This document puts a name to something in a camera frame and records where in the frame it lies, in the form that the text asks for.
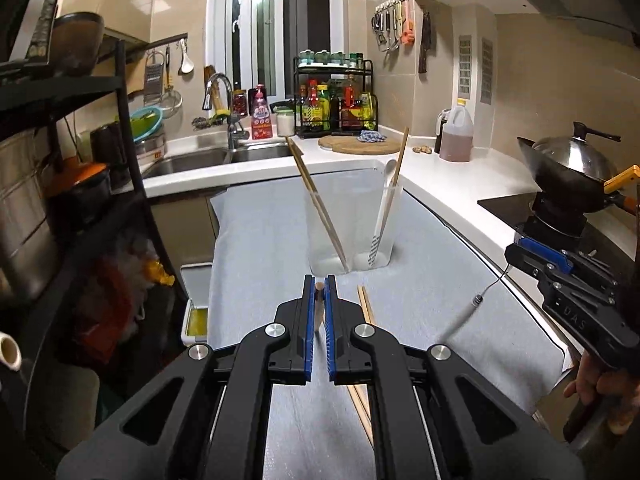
kitchen sink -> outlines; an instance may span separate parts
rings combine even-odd
[[[249,162],[250,160],[280,158],[281,156],[291,156],[289,147],[283,142],[277,144],[273,142],[252,144],[234,150],[213,148],[200,152],[185,153],[184,155],[168,156],[146,170],[142,174],[142,178],[199,170],[200,168],[229,164],[230,162]]]
[[[284,144],[252,144],[236,148],[231,152],[231,162],[247,162],[249,160],[265,160],[267,158],[280,158],[291,156],[291,150]]]
[[[182,171],[210,168],[211,166],[220,166],[221,164],[228,164],[229,162],[231,162],[231,152],[220,148],[169,156],[156,162],[151,168],[146,170],[142,178],[153,178],[155,176],[180,173]]]

blue dish cloth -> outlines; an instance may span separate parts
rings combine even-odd
[[[357,139],[360,142],[384,142],[386,135],[371,130],[363,130]]]

yellow handle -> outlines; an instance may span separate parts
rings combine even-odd
[[[604,192],[605,194],[613,193],[621,187],[625,187],[630,182],[633,182],[636,178],[640,178],[640,168],[638,166],[632,166],[607,180],[604,183]]]

human hand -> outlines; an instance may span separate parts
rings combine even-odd
[[[591,404],[597,394],[621,397],[620,405],[610,411],[607,421],[614,434],[623,434],[640,409],[640,378],[632,377],[626,370],[605,371],[599,359],[584,351],[578,376],[563,394],[567,398],[577,394],[585,406]]]
[[[626,370],[605,370],[600,360],[585,350],[580,359],[578,376],[564,389],[564,396],[569,398],[578,394],[585,406],[595,400],[596,394],[619,396],[629,405],[640,408],[640,379],[632,377]]]

wall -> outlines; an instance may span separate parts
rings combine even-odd
[[[203,61],[204,61],[204,24],[207,0],[154,0],[152,5],[151,41],[161,40],[182,32],[189,35],[189,57],[195,63],[195,69],[188,75],[178,75],[182,53],[176,44],[171,48],[170,72],[175,89],[183,98],[182,109],[174,117],[164,122],[167,140],[193,135],[191,120],[197,116],[206,116],[202,110],[204,98]],[[97,66],[94,75],[113,75],[113,60]],[[143,106],[138,97],[129,104],[130,110]],[[79,132],[93,130],[102,124],[113,121],[117,115],[115,94],[93,102],[76,112],[76,129]],[[64,121],[58,123],[60,144],[64,156],[71,156],[74,147]]]
[[[151,41],[161,40],[186,32],[189,58],[194,62],[193,72],[178,75],[182,62],[179,47],[172,44],[170,72],[175,89],[183,98],[181,111],[164,122],[167,140],[193,135],[191,120],[206,117],[202,110],[204,99],[204,28],[207,0],[154,0],[151,17]]]
[[[367,46],[367,0],[345,0],[344,3],[345,52],[362,52],[369,57]]]
[[[451,104],[452,17],[450,7],[432,0],[410,0],[415,43],[392,52],[380,52],[370,19],[385,0],[366,0],[367,53],[375,70],[374,92],[380,102],[380,124],[396,130],[411,128],[416,136],[433,135],[438,113]],[[418,51],[422,39],[422,15],[431,13],[433,46],[428,53],[428,72],[418,74]]]
[[[573,121],[622,136],[590,142],[622,170],[640,162],[640,51],[537,14],[497,16],[492,148],[521,158],[516,137],[570,136]]]
[[[466,109],[474,122],[474,146],[488,148],[491,143],[494,123],[495,98],[492,104],[480,102],[482,88],[482,39],[492,42],[494,60],[498,56],[496,17],[486,7],[478,4],[466,4],[451,9],[453,16],[454,47],[458,49],[460,36],[471,36],[471,97],[466,100]],[[459,59],[454,56],[454,82],[452,85],[452,103],[458,98]],[[492,80],[495,91],[496,77]]]

